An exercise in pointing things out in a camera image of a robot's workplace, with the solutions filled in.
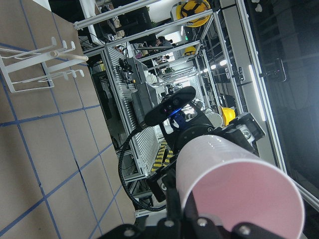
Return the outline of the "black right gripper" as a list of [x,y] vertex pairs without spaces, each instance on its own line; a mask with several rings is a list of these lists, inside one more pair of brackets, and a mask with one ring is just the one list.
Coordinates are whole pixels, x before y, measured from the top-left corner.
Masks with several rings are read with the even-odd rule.
[[[174,127],[172,133],[167,133],[164,125],[161,131],[175,156],[180,155],[182,148],[188,142],[204,135],[220,136],[229,140],[241,149],[254,152],[252,142],[265,136],[264,131],[250,113],[243,113],[230,121],[225,128],[213,127],[208,118],[197,116],[185,121],[178,113],[170,116],[179,127]],[[157,199],[166,198],[167,217],[159,220],[156,226],[146,227],[148,239],[263,239],[265,229],[253,223],[239,222],[231,231],[218,226],[208,217],[198,214],[199,204],[195,202],[193,192],[186,196],[185,208],[182,208],[181,190],[177,188],[176,164],[177,158],[171,160],[167,167],[160,167],[147,179],[152,192]]]

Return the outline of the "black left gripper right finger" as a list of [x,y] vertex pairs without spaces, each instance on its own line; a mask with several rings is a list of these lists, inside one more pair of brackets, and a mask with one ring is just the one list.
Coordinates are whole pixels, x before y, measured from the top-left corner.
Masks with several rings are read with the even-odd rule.
[[226,229],[210,215],[200,215],[192,193],[189,194],[183,210],[184,239],[280,239],[281,236],[256,224],[241,222]]

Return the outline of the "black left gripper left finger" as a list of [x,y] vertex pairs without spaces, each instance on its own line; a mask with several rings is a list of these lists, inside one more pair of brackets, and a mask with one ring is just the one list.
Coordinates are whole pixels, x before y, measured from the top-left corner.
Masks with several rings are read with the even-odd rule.
[[160,219],[156,226],[140,229],[135,225],[122,224],[108,231],[99,239],[181,239],[181,222],[168,218]]

